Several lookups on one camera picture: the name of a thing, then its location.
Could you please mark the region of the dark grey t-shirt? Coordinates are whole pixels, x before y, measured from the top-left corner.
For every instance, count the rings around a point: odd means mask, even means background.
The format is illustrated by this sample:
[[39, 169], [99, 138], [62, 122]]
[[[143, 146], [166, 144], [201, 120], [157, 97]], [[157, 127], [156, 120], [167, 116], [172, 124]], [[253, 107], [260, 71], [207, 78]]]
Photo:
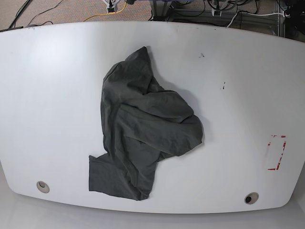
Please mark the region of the dark grey t-shirt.
[[203, 141], [193, 109], [155, 79], [146, 47], [104, 77], [101, 123], [105, 154], [89, 157], [89, 191], [119, 198], [147, 199], [157, 164]]

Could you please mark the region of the red tape rectangle marking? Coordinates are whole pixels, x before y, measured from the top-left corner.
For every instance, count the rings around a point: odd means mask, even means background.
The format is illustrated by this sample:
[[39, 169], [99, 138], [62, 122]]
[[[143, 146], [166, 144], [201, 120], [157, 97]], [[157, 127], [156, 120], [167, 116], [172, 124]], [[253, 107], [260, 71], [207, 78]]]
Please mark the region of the red tape rectangle marking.
[[276, 171], [279, 169], [285, 151], [286, 142], [287, 136], [285, 135], [271, 135], [271, 139], [267, 146], [267, 170]]

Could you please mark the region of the aluminium frame stand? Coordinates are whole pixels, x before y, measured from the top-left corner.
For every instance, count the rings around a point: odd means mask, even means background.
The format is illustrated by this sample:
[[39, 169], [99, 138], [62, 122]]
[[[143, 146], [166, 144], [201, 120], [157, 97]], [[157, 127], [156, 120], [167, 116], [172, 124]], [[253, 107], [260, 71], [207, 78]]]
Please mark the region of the aluminium frame stand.
[[184, 22], [271, 33], [284, 38], [279, 0], [150, 0], [151, 21]]

